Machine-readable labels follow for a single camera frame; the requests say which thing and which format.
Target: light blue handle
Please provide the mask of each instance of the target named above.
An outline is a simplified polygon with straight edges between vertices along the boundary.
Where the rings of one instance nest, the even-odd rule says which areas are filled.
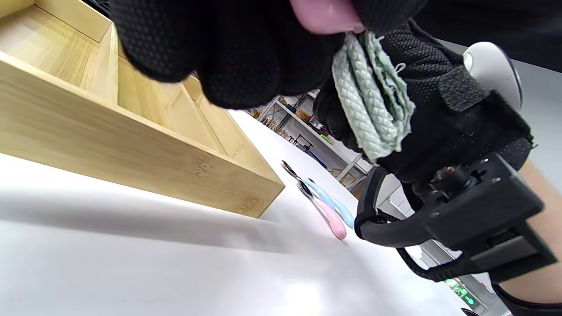
[[[334,201],[332,201],[332,198],[326,193],[326,191],[322,190],[319,186],[316,185],[316,183],[308,179],[301,179],[301,180],[304,183],[306,183],[307,186],[311,187],[316,193],[318,193],[318,196],[320,197],[322,202],[326,203],[333,210],[336,209],[336,206],[334,205]]]
[[[336,199],[332,199],[327,193],[326,191],[324,191],[322,188],[320,188],[318,185],[316,185],[316,183],[308,180],[308,179],[301,179],[304,183],[306,183],[307,186],[311,187],[320,197],[320,199],[322,200],[322,202],[326,203],[329,207],[331,207],[333,210],[335,210],[339,216],[343,219],[343,221],[346,223],[346,225],[348,225],[349,227],[353,228],[355,225],[355,220],[353,218],[353,216],[351,215],[351,213],[349,212],[349,210],[343,206],[343,204],[341,204],[339,201],[337,201]]]
[[[346,222],[346,225],[353,228],[355,226],[355,219],[353,218],[353,215],[351,215],[351,212],[338,200],[333,198],[332,201],[336,205],[336,211],[340,214],[343,221]]]

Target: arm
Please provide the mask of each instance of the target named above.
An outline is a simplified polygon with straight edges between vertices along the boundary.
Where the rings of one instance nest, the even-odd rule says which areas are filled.
[[[530,189],[545,203],[544,210],[529,219],[529,225],[562,260],[562,196],[530,160],[519,170]],[[508,280],[500,286],[517,299],[542,304],[562,302],[562,263]]]

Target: black glove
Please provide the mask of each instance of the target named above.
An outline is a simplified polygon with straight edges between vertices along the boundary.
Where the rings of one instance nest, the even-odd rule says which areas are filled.
[[[364,24],[381,35],[424,3],[353,0]],[[234,109],[318,88],[344,37],[306,31],[289,0],[112,0],[111,18],[141,72],[179,82],[196,70],[207,98]]]
[[[403,151],[378,159],[381,167],[402,183],[412,183],[421,196],[438,169],[469,165],[489,152],[521,168],[532,147],[529,126],[496,92],[480,89],[462,65],[462,56],[413,21],[387,34],[381,45],[394,65],[406,64],[399,76],[416,104]],[[321,88],[314,114],[335,139],[360,152],[333,79]]]

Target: wrist-mounted device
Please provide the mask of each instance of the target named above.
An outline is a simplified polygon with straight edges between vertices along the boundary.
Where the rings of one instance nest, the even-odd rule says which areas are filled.
[[[369,242],[395,247],[418,276],[439,282],[488,272],[491,280],[503,282],[557,261],[526,222],[543,203],[498,154],[436,172],[424,206],[405,220],[374,207],[386,175],[382,168],[371,170],[357,207],[355,232]],[[425,270],[404,247],[429,239],[463,254]]]

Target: pink handle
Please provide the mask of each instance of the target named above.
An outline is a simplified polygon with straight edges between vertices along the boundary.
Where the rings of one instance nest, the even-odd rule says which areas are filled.
[[[334,211],[331,207],[326,205],[326,203],[322,202],[322,200],[312,197],[312,201],[314,204],[318,205],[319,208],[322,209],[326,217],[328,218],[328,223],[330,225],[330,229],[334,233],[339,240],[343,240],[347,236],[346,227],[343,225],[342,219],[339,215]]]

